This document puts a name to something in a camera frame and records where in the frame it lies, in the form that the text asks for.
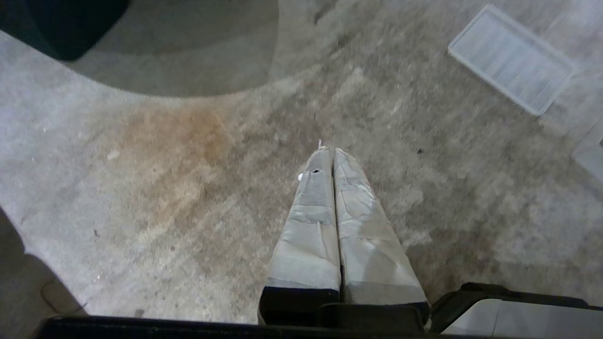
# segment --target black object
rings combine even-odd
[[[458,291],[449,292],[435,302],[431,308],[432,323],[430,331],[433,333],[442,332],[476,302],[484,299],[603,310],[600,307],[590,306],[586,301],[579,298],[515,292],[500,285],[468,282],[463,284]]]
[[[466,338],[427,333],[367,332],[301,326],[258,326],[110,317],[51,318],[44,322],[37,333],[38,339],[402,339],[439,337]]]
[[[338,302],[336,290],[264,287],[257,317],[268,325],[318,326],[318,309]]]
[[[411,305],[327,304],[318,310],[318,326],[354,331],[424,333],[421,315]]]
[[[127,6],[128,0],[0,0],[0,30],[52,58],[73,61]]]

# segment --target brown stain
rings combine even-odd
[[[211,198],[206,187],[224,179],[223,160],[232,148],[225,116],[211,104],[143,103],[101,152],[107,163],[134,173],[125,207],[137,216],[141,232],[169,227]],[[119,157],[108,160],[113,150]]]
[[[229,143],[223,115],[211,106],[144,104],[122,132],[120,148],[134,148],[137,155],[152,158],[187,155],[175,174],[189,171],[195,160],[215,166]]]

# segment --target stain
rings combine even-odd
[[[328,1],[316,12],[316,14],[314,14],[313,23],[315,26],[318,25],[320,19],[322,19],[325,15],[329,14],[329,12],[332,11],[333,8],[335,8],[335,5],[337,5],[338,1],[339,0]]]
[[[126,208],[136,213],[140,232],[195,226],[193,220],[176,221],[211,198],[205,194],[208,185],[225,180],[224,158],[233,143],[225,128],[227,116],[216,105],[149,100],[130,113],[99,152],[108,166],[131,176],[136,198]],[[120,156],[109,162],[107,155],[115,152]]]

